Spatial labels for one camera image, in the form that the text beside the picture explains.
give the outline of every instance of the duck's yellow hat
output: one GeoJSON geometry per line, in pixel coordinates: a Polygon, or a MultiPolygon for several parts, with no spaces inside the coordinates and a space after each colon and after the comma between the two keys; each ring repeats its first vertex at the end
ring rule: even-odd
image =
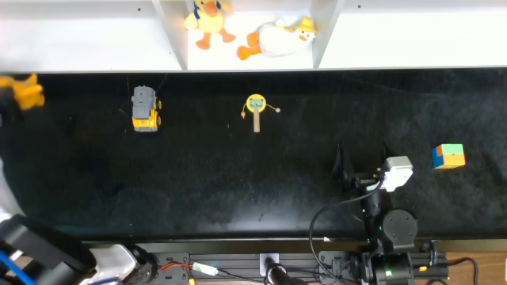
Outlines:
{"type": "Polygon", "coordinates": [[[309,17],[304,17],[301,20],[301,23],[294,27],[294,29],[300,29],[304,32],[317,32],[317,29],[314,26],[314,21],[309,17]]]}

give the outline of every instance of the duck's orange foot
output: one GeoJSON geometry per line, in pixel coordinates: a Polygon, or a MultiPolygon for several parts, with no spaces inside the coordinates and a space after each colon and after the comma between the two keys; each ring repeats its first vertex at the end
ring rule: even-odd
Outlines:
{"type": "Polygon", "coordinates": [[[259,32],[252,32],[246,37],[246,41],[248,42],[249,47],[253,47],[259,44],[259,36],[261,34],[259,32]]]}
{"type": "Polygon", "coordinates": [[[224,43],[230,43],[233,40],[236,40],[236,36],[230,33],[226,33],[222,35],[222,39],[224,43]]]}
{"type": "Polygon", "coordinates": [[[238,47],[238,57],[241,60],[247,60],[250,57],[250,49],[245,46],[238,47]]]}
{"type": "Polygon", "coordinates": [[[204,50],[208,50],[210,45],[209,45],[209,41],[208,40],[199,40],[196,42],[196,46],[200,49],[204,49],[204,50]]]}

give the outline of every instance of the toy truck cab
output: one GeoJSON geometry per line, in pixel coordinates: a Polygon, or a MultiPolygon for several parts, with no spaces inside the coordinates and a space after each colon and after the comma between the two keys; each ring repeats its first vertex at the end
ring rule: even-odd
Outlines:
{"type": "Polygon", "coordinates": [[[155,91],[146,86],[135,87],[132,103],[134,130],[157,131],[162,125],[162,118],[160,117],[162,102],[155,96],[155,91]]]}

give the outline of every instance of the black table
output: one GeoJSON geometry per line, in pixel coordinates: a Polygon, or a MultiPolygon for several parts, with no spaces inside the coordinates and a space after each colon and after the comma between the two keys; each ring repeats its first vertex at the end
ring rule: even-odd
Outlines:
{"type": "MultiPolygon", "coordinates": [[[[507,70],[375,70],[40,76],[47,104],[0,129],[0,156],[32,218],[85,240],[305,238],[349,197],[330,177],[342,140],[357,171],[386,143],[414,175],[392,195],[419,237],[507,235],[507,70]],[[159,89],[162,131],[132,130],[137,85],[159,89]],[[251,93],[281,113],[240,112],[251,93]],[[462,143],[467,165],[434,170],[462,143]]],[[[359,204],[316,237],[364,239],[359,204]]]]}

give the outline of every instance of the colorful cube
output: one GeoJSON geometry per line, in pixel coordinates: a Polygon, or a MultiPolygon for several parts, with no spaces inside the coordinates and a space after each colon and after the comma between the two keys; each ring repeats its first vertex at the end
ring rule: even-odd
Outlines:
{"type": "Polygon", "coordinates": [[[453,169],[465,165],[462,144],[441,144],[433,149],[435,169],[453,169]]]}

